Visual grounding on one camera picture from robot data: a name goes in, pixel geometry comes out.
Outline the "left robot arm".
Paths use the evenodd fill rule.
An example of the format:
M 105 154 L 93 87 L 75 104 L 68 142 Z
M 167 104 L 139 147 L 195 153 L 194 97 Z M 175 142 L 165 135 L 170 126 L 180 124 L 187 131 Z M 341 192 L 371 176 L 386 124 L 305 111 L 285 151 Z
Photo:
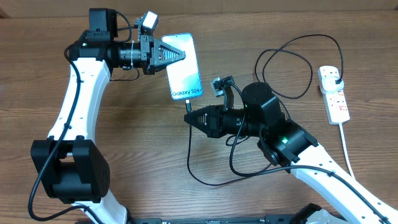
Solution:
M 113 70 L 141 68 L 153 75 L 183 60 L 185 52 L 155 39 L 158 16 L 147 12 L 127 25 L 138 40 L 119 40 L 119 11 L 92 8 L 90 26 L 65 51 L 70 79 L 58 118 L 44 140 L 35 140 L 30 155 L 36 185 L 50 198 L 81 210 L 93 223 L 131 223 L 129 210 L 110 191 L 110 168 L 95 144 L 101 99 Z

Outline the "blue Galaxy smartphone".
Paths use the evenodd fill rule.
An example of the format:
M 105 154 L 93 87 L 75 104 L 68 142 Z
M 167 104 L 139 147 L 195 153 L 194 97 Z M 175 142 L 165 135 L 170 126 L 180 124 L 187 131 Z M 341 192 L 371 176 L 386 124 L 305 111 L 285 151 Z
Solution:
M 184 51 L 186 55 L 183 60 L 166 67 L 172 99 L 185 100 L 202 96 L 203 87 L 191 33 L 164 35 L 162 41 Z

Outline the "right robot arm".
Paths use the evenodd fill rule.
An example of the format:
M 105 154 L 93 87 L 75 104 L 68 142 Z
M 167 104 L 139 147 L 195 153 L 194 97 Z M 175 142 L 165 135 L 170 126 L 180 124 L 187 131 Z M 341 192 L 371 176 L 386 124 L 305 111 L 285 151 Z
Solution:
M 267 83 L 255 82 L 239 91 L 243 108 L 233 108 L 234 84 L 217 81 L 223 105 L 192 110 L 186 102 L 184 120 L 209 138 L 227 134 L 257 137 L 258 148 L 274 166 L 259 175 L 285 170 L 311 186 L 348 223 L 397 223 L 397 210 L 385 204 L 345 172 L 326 149 L 291 119 Z

